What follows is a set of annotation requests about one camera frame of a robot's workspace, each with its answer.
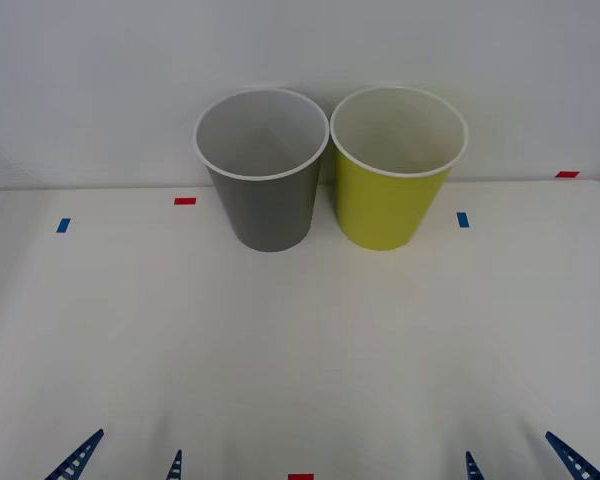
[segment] gray cup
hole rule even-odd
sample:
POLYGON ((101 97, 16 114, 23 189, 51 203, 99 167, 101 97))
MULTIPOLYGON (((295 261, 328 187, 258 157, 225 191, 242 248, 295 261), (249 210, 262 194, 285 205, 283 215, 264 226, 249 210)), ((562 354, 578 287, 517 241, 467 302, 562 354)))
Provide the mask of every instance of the gray cup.
POLYGON ((299 93, 247 90, 207 109, 193 144, 238 239, 277 252, 309 232, 318 157, 329 140, 322 109, 299 93))

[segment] yellow cup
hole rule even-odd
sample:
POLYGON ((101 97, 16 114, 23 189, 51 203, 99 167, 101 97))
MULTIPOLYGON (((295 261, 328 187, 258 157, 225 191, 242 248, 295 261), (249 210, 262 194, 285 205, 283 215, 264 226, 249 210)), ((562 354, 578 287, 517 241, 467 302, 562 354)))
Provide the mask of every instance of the yellow cup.
POLYGON ((469 130, 446 100, 415 87, 349 95, 331 116, 336 211, 349 239, 371 250, 407 243, 462 156, 469 130))

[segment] white wall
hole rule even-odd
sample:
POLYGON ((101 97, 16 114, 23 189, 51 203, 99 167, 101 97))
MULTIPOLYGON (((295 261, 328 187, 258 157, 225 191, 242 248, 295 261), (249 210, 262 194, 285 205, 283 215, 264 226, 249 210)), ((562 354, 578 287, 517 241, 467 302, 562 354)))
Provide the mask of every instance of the white wall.
POLYGON ((456 177, 600 177, 600 0, 0 0, 0 185, 205 184, 219 95, 378 81, 464 113, 456 177))

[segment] blue tape marker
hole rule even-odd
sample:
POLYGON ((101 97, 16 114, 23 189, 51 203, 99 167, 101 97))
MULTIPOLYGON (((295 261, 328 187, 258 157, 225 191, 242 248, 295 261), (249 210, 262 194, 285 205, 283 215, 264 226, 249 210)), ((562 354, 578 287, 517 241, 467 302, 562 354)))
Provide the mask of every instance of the blue tape marker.
POLYGON ((70 221, 70 218, 63 218, 62 220, 60 220, 60 225, 58 225, 58 230, 56 230, 56 233, 66 233, 67 228, 69 228, 70 221))
POLYGON ((458 215, 458 225, 460 225, 460 228, 469 228, 469 219, 467 218, 467 214, 464 212, 458 212, 456 215, 458 215))

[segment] paper cup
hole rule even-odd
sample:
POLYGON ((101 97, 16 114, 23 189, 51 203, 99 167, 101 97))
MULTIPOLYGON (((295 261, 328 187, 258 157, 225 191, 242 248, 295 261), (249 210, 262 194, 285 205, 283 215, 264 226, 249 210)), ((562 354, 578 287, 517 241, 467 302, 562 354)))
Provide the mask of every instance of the paper cup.
POLYGON ((193 144, 238 239, 275 252, 309 232, 318 158, 328 140, 329 122, 316 103, 259 89, 212 105, 198 120, 193 144))
POLYGON ((453 106, 413 87, 353 93, 333 112, 331 136, 338 222, 371 250, 411 239, 469 140, 453 106))

